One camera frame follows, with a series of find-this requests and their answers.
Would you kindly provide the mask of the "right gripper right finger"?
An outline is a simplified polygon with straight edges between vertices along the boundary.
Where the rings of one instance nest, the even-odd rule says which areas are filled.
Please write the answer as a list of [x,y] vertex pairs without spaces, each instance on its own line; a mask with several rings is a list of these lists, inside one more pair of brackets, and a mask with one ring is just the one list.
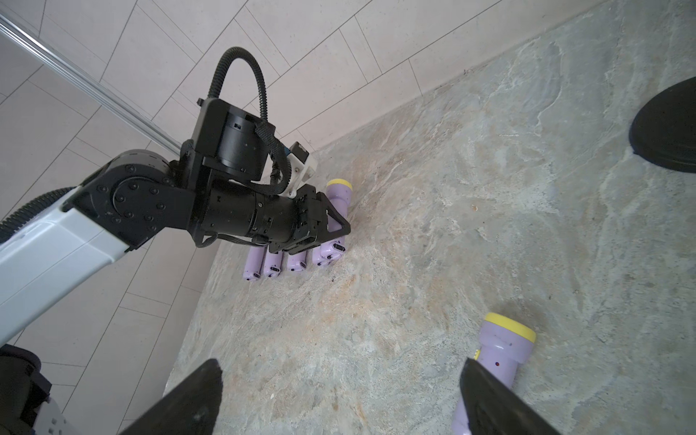
[[460,397],[460,434],[560,435],[473,359],[465,362],[460,374]]

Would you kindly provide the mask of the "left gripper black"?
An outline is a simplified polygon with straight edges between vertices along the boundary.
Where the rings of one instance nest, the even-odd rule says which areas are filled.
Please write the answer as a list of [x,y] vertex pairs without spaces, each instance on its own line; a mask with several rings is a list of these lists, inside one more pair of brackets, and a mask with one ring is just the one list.
[[[352,191],[326,190],[326,196],[345,218]],[[210,192],[208,233],[224,241],[291,255],[318,246],[319,253],[344,253],[345,236],[328,241],[329,231],[340,228],[338,221],[328,217],[321,193],[311,185],[302,186],[293,199],[227,182],[215,183]]]

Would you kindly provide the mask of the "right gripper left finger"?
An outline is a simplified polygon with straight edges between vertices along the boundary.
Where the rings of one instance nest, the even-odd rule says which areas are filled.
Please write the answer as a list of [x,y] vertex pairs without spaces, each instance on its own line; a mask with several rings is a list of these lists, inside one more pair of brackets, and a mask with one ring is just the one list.
[[212,434],[222,402],[222,373],[217,359],[203,362],[123,434]]

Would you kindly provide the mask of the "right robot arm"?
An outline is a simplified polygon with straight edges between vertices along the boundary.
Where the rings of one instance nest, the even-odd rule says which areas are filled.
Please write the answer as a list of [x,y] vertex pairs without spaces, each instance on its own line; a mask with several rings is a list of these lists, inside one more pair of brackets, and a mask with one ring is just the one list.
[[[41,374],[39,358],[25,349],[1,347],[1,433],[76,434]],[[201,364],[174,390],[124,431],[126,434],[211,434],[222,401],[219,362]],[[467,434],[557,434],[558,431],[479,362],[469,359],[460,375]]]

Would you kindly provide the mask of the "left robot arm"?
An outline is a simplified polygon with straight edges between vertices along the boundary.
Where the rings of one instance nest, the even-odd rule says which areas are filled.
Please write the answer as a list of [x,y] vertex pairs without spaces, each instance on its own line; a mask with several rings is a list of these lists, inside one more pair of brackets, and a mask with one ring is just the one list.
[[39,196],[1,224],[1,338],[7,341],[102,268],[165,228],[199,248],[222,239],[295,255],[350,223],[311,185],[293,197],[292,150],[268,119],[262,70],[222,54],[181,155],[123,152],[80,185]]

